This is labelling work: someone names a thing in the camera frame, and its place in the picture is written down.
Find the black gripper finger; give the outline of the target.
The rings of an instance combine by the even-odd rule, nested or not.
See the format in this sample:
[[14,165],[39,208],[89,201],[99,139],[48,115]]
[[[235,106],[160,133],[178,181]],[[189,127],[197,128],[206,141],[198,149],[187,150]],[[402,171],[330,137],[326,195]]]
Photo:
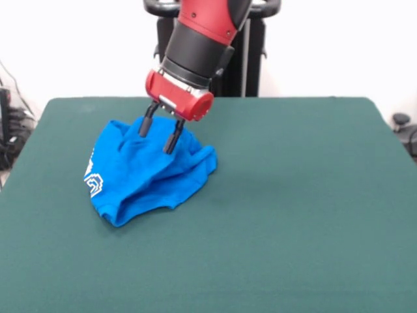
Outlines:
[[153,121],[153,115],[155,114],[156,110],[159,107],[159,103],[152,101],[151,104],[149,105],[149,107],[147,108],[144,116],[143,116],[143,120],[141,122],[141,126],[138,130],[138,134],[141,137],[146,137],[151,125],[152,125],[152,121]]
[[173,133],[170,135],[167,142],[165,143],[165,146],[163,149],[165,154],[170,155],[174,151],[176,144],[180,138],[180,135],[182,134],[184,124],[185,124],[184,119],[177,120]]

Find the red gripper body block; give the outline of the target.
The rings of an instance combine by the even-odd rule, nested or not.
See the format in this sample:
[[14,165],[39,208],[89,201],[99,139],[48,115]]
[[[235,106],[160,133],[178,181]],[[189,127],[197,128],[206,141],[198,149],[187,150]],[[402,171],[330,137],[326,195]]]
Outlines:
[[162,69],[152,69],[145,82],[151,99],[187,121],[200,121],[211,109],[214,95],[174,78]]

